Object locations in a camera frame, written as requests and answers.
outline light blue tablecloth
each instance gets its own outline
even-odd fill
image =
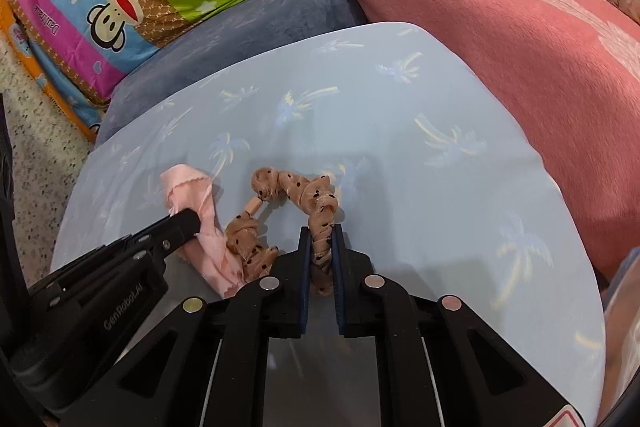
[[[516,121],[471,70],[405,23],[359,26],[258,55],[176,93],[89,157],[54,267],[166,215],[159,175],[215,175],[224,227],[260,166],[329,173],[351,248],[414,295],[462,297],[587,426],[598,409],[604,328],[593,271],[556,183]],[[269,245],[296,247],[305,216],[274,208]],[[170,292],[216,296],[170,261]],[[337,335],[333,299],[313,299],[307,335],[273,341],[266,427],[378,425],[370,339]]]

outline silver screw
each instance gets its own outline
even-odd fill
[[[462,308],[462,301],[455,295],[447,295],[442,299],[442,306],[446,310],[457,312],[460,308]]]
[[[197,297],[191,297],[182,303],[182,309],[187,313],[199,312],[202,309],[202,300]]]
[[[385,279],[380,275],[367,275],[364,278],[364,283],[369,288],[382,288],[385,285]]]
[[[280,286],[280,280],[277,277],[263,277],[260,279],[260,288],[263,290],[274,290]]]

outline blue cushion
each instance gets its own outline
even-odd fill
[[[292,42],[366,22],[356,0],[247,0],[233,6],[175,39],[121,81],[97,144],[211,73]]]

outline white speckled floor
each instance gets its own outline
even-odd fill
[[[2,33],[0,91],[14,150],[15,242],[31,285],[49,273],[66,202],[93,146],[41,92]]]

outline pink fleece blanket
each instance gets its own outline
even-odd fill
[[[372,22],[417,24],[471,67],[612,277],[640,245],[640,26],[605,0],[358,1]]]

